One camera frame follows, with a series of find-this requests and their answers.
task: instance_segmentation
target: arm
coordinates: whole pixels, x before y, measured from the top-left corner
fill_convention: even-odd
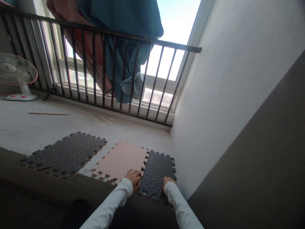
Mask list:
[[[92,213],[80,229],[108,228],[116,209],[123,207],[128,197],[137,191],[141,180],[141,172],[129,170],[125,178],[107,196],[104,202]]]
[[[163,191],[167,196],[168,201],[174,206],[179,228],[203,229],[203,226],[180,193],[177,183],[169,177],[165,177],[163,183]]]

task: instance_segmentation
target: white fan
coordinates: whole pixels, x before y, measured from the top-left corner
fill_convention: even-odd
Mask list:
[[[13,101],[31,101],[37,99],[28,84],[37,80],[36,68],[20,56],[0,53],[0,83],[20,86],[22,94],[9,95],[5,99]]]

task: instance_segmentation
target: metal railing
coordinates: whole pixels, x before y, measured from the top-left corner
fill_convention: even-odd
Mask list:
[[[118,113],[121,113],[121,114],[129,115],[129,116],[132,116],[132,117],[140,118],[140,119],[143,119],[143,120],[151,121],[151,122],[158,123],[158,124],[161,124],[161,125],[165,125],[165,126],[168,126],[168,127],[172,126],[172,124],[167,123],[167,119],[168,119],[169,113],[171,111],[171,108],[172,108],[172,105],[173,105],[173,102],[174,102],[174,99],[175,99],[175,95],[177,93],[177,89],[178,89],[178,86],[179,86],[179,83],[180,83],[180,80],[181,80],[183,70],[184,70],[185,65],[186,65],[187,58],[188,58],[190,52],[199,53],[201,51],[201,48],[193,47],[193,46],[189,46],[189,45],[177,44],[177,43],[163,41],[163,40],[147,39],[147,38],[138,37],[138,36],[134,36],[134,35],[130,35],[130,34],[125,34],[125,33],[120,33],[120,32],[115,32],[115,31],[109,31],[109,30],[103,30],[103,29],[100,29],[100,28],[97,28],[97,27],[91,27],[91,26],[87,26],[87,25],[83,25],[83,24],[77,24],[77,23],[72,23],[72,22],[67,22],[67,21],[55,20],[55,19],[52,19],[52,18],[49,18],[49,17],[42,17],[42,16],[38,16],[38,15],[34,15],[34,14],[23,13],[23,12],[15,10],[15,9],[0,8],[0,14],[1,14],[1,17],[2,17],[2,20],[3,20],[6,32],[9,36],[9,38],[10,38],[10,42],[11,42],[14,54],[15,55],[20,55],[20,56],[24,57],[25,59],[29,60],[27,55],[26,55],[24,45],[21,41],[21,35],[20,35],[20,30],[21,30],[23,32],[23,35],[24,35],[24,38],[25,38],[25,42],[26,42],[26,45],[27,45],[27,48],[28,48],[28,51],[29,51],[29,54],[30,54],[31,62],[36,68],[37,68],[37,63],[35,61],[34,54],[33,54],[32,50],[34,48],[37,49],[37,50],[39,49],[38,48],[38,40],[39,40],[38,37],[39,36],[40,36],[40,40],[43,41],[44,50],[43,51],[41,51],[41,50],[38,51],[39,64],[42,67],[43,76],[41,76],[41,75],[38,76],[38,79],[37,79],[38,86],[35,86],[35,84],[33,83],[33,84],[30,85],[31,89],[43,91],[43,92],[48,93],[49,95],[52,94],[52,95],[61,96],[61,97],[67,98],[67,99],[71,99],[71,100],[74,100],[74,101],[82,102],[82,103],[89,104],[89,105],[92,105],[92,106],[96,106],[96,107],[99,107],[99,108],[111,110],[111,111],[118,112]],[[18,26],[17,26],[17,23],[16,23],[16,19],[20,20],[20,23],[21,23],[21,28],[19,27],[19,29],[18,29]],[[30,29],[26,28],[26,25],[25,25],[26,21],[28,21],[28,24],[30,24]],[[58,74],[59,74],[59,81],[60,81],[59,83],[60,83],[60,87],[61,87],[61,93],[57,90],[57,84],[56,84],[56,81],[55,81],[55,76],[54,76],[53,71],[52,71],[51,56],[50,56],[49,49],[48,49],[48,44],[47,44],[47,41],[46,41],[47,38],[46,38],[45,34],[43,33],[42,22],[47,22],[49,24],[51,40],[52,40],[52,44],[54,46],[53,50],[54,50],[56,65],[57,65]],[[37,34],[37,32],[34,32],[33,25],[35,25],[35,23],[36,23],[36,26],[39,25],[39,27],[40,27],[39,34]],[[67,71],[67,76],[68,76],[67,77],[68,78],[68,87],[69,87],[68,95],[66,95],[66,93],[65,93],[64,84],[63,84],[63,77],[61,76],[61,70],[60,70],[60,65],[59,65],[59,60],[58,60],[58,53],[57,53],[57,49],[55,47],[56,42],[55,42],[55,35],[54,35],[53,26],[52,26],[53,24],[57,24],[60,27],[60,33],[61,33],[60,35],[61,35],[61,40],[62,40],[62,46],[63,46],[63,49],[64,49],[63,53],[64,53],[64,59],[65,59],[65,66],[66,66],[66,71]],[[78,70],[77,70],[77,64],[76,64],[77,61],[76,61],[76,53],[75,53],[75,41],[74,41],[74,33],[73,32],[72,32],[71,35],[72,35],[74,68],[75,68],[75,74],[76,74],[76,78],[77,78],[77,80],[76,80],[77,96],[73,96],[73,94],[72,94],[71,82],[70,82],[70,77],[69,77],[69,67],[68,67],[68,61],[67,61],[67,55],[66,55],[66,47],[65,47],[65,43],[64,43],[64,32],[63,32],[63,27],[64,26],[69,27],[72,31],[73,31],[73,29],[80,29],[81,32],[82,32],[81,33],[82,34],[82,51],[83,51],[82,60],[84,62],[83,66],[84,66],[84,75],[85,75],[85,99],[84,100],[82,100],[80,98],[80,89],[79,89],[79,83],[78,83]],[[93,54],[93,76],[92,77],[93,77],[93,85],[94,85],[94,88],[93,88],[93,96],[94,96],[93,102],[90,102],[89,99],[88,99],[88,85],[87,85],[87,77],[86,77],[86,58],[85,58],[85,44],[84,44],[84,32],[85,31],[92,32],[92,54]],[[160,59],[159,59],[159,63],[158,63],[158,68],[157,68],[156,76],[154,78],[152,93],[151,93],[151,97],[150,97],[150,101],[149,101],[149,104],[148,104],[148,109],[147,109],[146,115],[144,115],[144,116],[140,115],[141,100],[139,100],[139,105],[138,105],[137,112],[131,112],[132,97],[130,97],[128,112],[123,111],[122,110],[123,92],[121,92],[121,100],[120,100],[121,102],[120,102],[120,105],[119,105],[119,109],[114,109],[114,107],[113,107],[114,93],[111,94],[111,106],[107,106],[105,104],[105,73],[107,71],[105,69],[105,55],[106,55],[105,51],[103,51],[102,103],[101,104],[97,103],[97,89],[96,89],[96,76],[95,76],[95,74],[96,74],[96,69],[95,69],[96,68],[96,60],[95,60],[95,36],[96,36],[96,34],[101,34],[102,35],[103,50],[105,50],[105,35],[110,35],[114,39],[112,90],[114,90],[115,62],[116,62],[115,61],[115,58],[116,58],[115,50],[116,50],[116,39],[117,38],[125,38],[126,39],[125,53],[124,53],[123,80],[124,80],[124,77],[125,77],[127,47],[128,47],[128,41],[129,40],[133,40],[133,41],[138,42],[137,43],[138,45],[137,45],[137,48],[136,48],[135,63],[137,63],[139,49],[141,48],[140,44],[142,42],[151,44],[151,48],[152,48],[153,44],[154,45],[160,45],[162,47],[161,54],[160,54]],[[34,47],[32,47],[32,44],[29,40],[29,37],[31,37],[31,36],[33,37],[33,40],[34,40],[34,42],[32,42],[32,43],[34,43]],[[19,50],[20,50],[19,52],[17,51],[16,44],[15,44],[14,40],[17,41],[17,43],[18,43],[17,45],[19,46]],[[159,67],[160,67],[160,63],[161,63],[161,58],[162,58],[163,50],[164,50],[165,47],[173,48],[174,49],[174,54],[173,54],[173,58],[172,58],[172,61],[171,61],[169,72],[168,72],[168,75],[167,75],[167,78],[166,78],[166,81],[165,81],[161,101],[160,101],[160,104],[158,106],[156,116],[155,116],[155,118],[149,118],[148,114],[149,114],[149,111],[151,109],[153,92],[155,90],[155,85],[156,85],[158,71],[159,71]],[[170,103],[170,106],[168,107],[166,117],[165,117],[164,121],[158,121],[157,118],[159,116],[162,100],[163,100],[163,97],[164,97],[164,94],[165,94],[165,91],[166,91],[166,86],[167,86],[167,83],[168,83],[168,80],[169,80],[171,68],[172,68],[174,58],[175,58],[175,54],[176,54],[177,50],[185,51],[185,58],[184,58],[184,61],[182,61],[181,66],[180,66],[180,70],[178,72],[177,85],[176,85],[175,91],[173,93],[173,97],[172,97],[172,101]],[[43,67],[42,53],[44,53],[45,57],[47,58],[47,62],[48,62],[48,65],[49,65],[49,69],[48,69],[49,74],[47,73],[47,70]],[[148,62],[149,62],[149,57],[147,59],[146,69],[145,69],[145,73],[144,73],[144,80],[143,80],[143,85],[142,85],[141,95],[140,95],[141,98],[143,96],[143,91],[144,91],[144,87],[145,87],[145,78],[146,78],[146,74],[147,74]],[[133,71],[132,87],[131,87],[131,93],[130,93],[131,95],[133,94],[133,91],[134,91],[135,72],[136,72],[136,65],[135,65],[135,68],[134,68],[134,71]]]

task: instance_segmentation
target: sky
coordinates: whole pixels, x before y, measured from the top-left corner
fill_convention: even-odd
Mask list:
[[[157,0],[164,35],[160,40],[187,45],[192,27],[197,15],[201,0]],[[68,45],[68,56],[73,57],[73,51]],[[147,69],[147,74],[155,76],[158,68],[162,47],[154,45]],[[158,77],[167,78],[168,70],[173,58],[174,49],[164,48]],[[184,51],[177,50],[171,69],[169,80],[176,80]],[[145,73],[146,64],[141,66],[141,72]]]

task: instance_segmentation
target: foam mat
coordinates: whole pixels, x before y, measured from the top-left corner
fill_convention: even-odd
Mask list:
[[[160,154],[151,150],[146,163],[144,174],[141,179],[138,194],[143,195],[143,192],[147,192],[146,197],[149,198],[152,195],[155,196],[155,201],[160,202],[161,188],[163,185],[163,178],[170,177],[177,180],[174,172],[176,169],[174,158],[169,155]]]
[[[143,147],[120,141],[91,170],[94,171],[93,175],[98,176],[101,173],[99,178],[104,179],[109,176],[107,181],[116,179],[115,184],[118,184],[129,169],[139,171],[145,169],[147,153],[148,151]]]
[[[62,175],[63,179],[67,179],[72,173],[77,173],[106,143],[104,138],[77,132],[20,161],[23,166],[45,170],[45,173],[56,177]]]

